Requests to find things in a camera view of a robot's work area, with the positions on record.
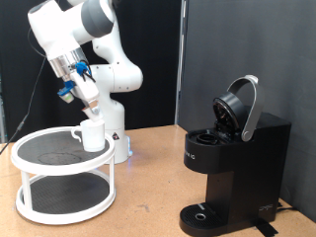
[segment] black curtain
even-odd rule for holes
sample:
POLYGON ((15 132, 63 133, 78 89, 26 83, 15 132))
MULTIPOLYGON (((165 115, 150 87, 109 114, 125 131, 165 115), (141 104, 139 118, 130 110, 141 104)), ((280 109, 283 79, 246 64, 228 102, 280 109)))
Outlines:
MULTIPOLYGON (((1 1, 0 69, 8 137, 27 113, 42 57, 28 43, 28 12, 41 0, 1 1)), ((71 6, 60 0, 62 10, 71 6)), ((112 94, 125 107, 125 128, 168 125, 174 122, 179 53, 181 0, 123 0, 117 7, 122 47, 142 70, 141 88, 112 94)), ((40 50, 35 37, 32 43, 40 50)), ((82 45, 90 64, 107 63, 98 57, 90 42, 82 45)), ((43 68, 31 114, 15 140, 54 126, 76 125, 86 116, 76 99, 67 105, 56 93, 63 88, 49 63, 43 68)))

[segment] wooden table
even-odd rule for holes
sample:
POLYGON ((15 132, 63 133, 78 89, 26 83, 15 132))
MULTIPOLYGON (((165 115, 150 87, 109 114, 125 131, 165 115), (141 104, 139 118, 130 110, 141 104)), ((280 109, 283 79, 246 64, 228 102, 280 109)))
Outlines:
MULTIPOLYGON (((126 133, 133 155, 116 165, 117 198, 113 205, 90 220, 60 226, 30 222, 17 212, 21 173, 11 163, 10 144, 0 159, 0 236, 188 236, 179 227, 179 213, 189 204, 204 202, 206 175, 184 165, 186 132, 170 125, 126 133)), ((108 172, 109 166, 100 169, 108 172)), ((298 211, 280 212, 272 226, 278 237, 316 236, 315 223, 298 211)), ((263 237, 256 228, 223 236, 263 237)))

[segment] coffee maker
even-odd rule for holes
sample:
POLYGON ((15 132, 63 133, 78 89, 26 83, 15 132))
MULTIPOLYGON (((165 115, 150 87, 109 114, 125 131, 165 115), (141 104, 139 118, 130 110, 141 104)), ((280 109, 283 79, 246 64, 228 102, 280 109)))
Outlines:
POLYGON ((207 174, 205 202, 181 211, 187 234, 218 236, 276 219, 291 124, 262 113, 264 102, 257 77, 239 78, 214 99, 214 127, 186 135, 185 165, 207 174), (255 91, 251 108, 236 96, 248 83, 255 91))

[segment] drip tray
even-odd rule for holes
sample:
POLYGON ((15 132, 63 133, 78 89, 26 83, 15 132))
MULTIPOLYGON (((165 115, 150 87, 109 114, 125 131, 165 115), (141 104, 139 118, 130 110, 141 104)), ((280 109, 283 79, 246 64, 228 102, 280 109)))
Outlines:
POLYGON ((180 213, 180 227, 193 236, 215 236, 223 233, 227 223, 206 203, 189 205, 180 213))
POLYGON ((47 176, 31 184, 33 210, 68 214, 89 209, 107 198, 109 183, 92 173, 47 176))

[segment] white mug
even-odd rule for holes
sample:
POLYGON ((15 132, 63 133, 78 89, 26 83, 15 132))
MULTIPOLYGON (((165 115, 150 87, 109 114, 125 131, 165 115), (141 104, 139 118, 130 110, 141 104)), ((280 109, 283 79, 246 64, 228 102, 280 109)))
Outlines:
POLYGON ((106 147, 105 140, 105 122, 100 119, 96 122, 86 119, 80 122, 80 125, 77 125, 71 129, 71 135, 75 139, 81 138, 75 134, 76 130, 81 131, 83 148, 88 152, 97 152, 101 151, 106 147))

